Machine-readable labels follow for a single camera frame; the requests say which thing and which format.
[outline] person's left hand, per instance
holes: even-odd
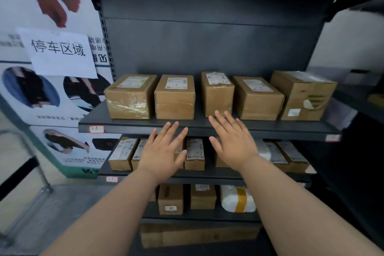
[[[154,129],[141,153],[137,170],[149,171],[156,177],[158,184],[166,182],[185,161],[187,150],[183,150],[176,160],[174,154],[187,135],[188,128],[184,128],[173,142],[170,142],[178,126],[179,122],[175,122],[172,127],[170,122],[167,122],[157,137],[157,130]]]

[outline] yellow tape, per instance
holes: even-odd
[[[236,190],[238,202],[235,213],[243,213],[245,210],[245,206],[247,205],[247,193],[245,192],[245,188],[236,187]]]

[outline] poster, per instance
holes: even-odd
[[[91,0],[0,0],[0,60],[30,62],[17,27],[88,36],[93,61],[109,65],[99,12]]]
[[[77,128],[31,126],[31,131],[64,166],[99,169],[118,134],[79,133]]]
[[[104,99],[113,83],[109,67],[96,67],[97,79],[37,75],[30,63],[0,62],[0,94],[29,125],[78,127]]]

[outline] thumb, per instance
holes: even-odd
[[[177,156],[175,160],[175,165],[177,168],[180,168],[183,165],[186,157],[187,157],[187,150],[182,150],[182,152]]]
[[[221,157],[221,155],[223,154],[223,146],[220,144],[218,139],[215,137],[209,137],[209,140],[210,140],[212,146],[214,147],[215,151],[217,152],[217,154]]]

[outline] finger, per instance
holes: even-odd
[[[164,127],[161,129],[160,133],[157,135],[155,142],[161,142],[161,139],[164,137],[164,135],[167,133],[167,131],[170,128],[170,122],[167,122]]]
[[[181,133],[169,144],[172,151],[176,151],[177,148],[183,143],[185,136],[188,133],[188,128],[184,128]]]
[[[224,114],[225,114],[225,117],[227,118],[228,122],[231,124],[231,126],[232,126],[235,130],[240,131],[240,130],[241,130],[241,127],[240,127],[239,124],[235,121],[235,119],[231,116],[231,114],[230,114],[228,111],[225,111]]]
[[[240,126],[240,128],[243,130],[243,132],[251,135],[251,133],[248,131],[248,128],[244,125],[244,123],[241,120],[239,120],[237,118],[236,121],[237,121],[238,125]]]
[[[223,128],[225,128],[227,133],[231,133],[234,131],[234,128],[231,126],[231,124],[228,123],[225,117],[223,117],[218,110],[215,110],[215,115],[217,117],[218,122],[221,123],[221,125],[223,126]]]
[[[172,140],[178,127],[179,127],[179,122],[175,122],[173,126],[164,135],[163,139],[161,140],[161,143],[169,145],[169,142]]]
[[[214,147],[216,153],[221,157],[223,154],[223,146],[220,144],[217,138],[215,137],[209,137],[209,141],[211,142],[212,146]]]
[[[187,158],[187,150],[183,150],[176,158],[175,165],[179,169]]]
[[[215,118],[213,116],[209,116],[208,117],[208,120],[209,122],[211,123],[211,125],[214,127],[215,131],[217,132],[217,134],[221,137],[221,138],[224,138],[225,136],[228,135],[227,131],[225,130],[225,128],[223,128],[223,126],[221,124],[219,124],[217,122],[217,120],[215,120]]]
[[[148,140],[147,140],[147,143],[146,143],[146,144],[148,144],[148,145],[152,144],[152,143],[153,143],[153,141],[154,141],[154,140],[155,140],[155,138],[156,138],[156,135],[157,135],[157,129],[156,129],[156,128],[154,128],[154,129],[153,129],[153,131],[151,132],[151,134],[149,135],[149,138],[148,138]]]

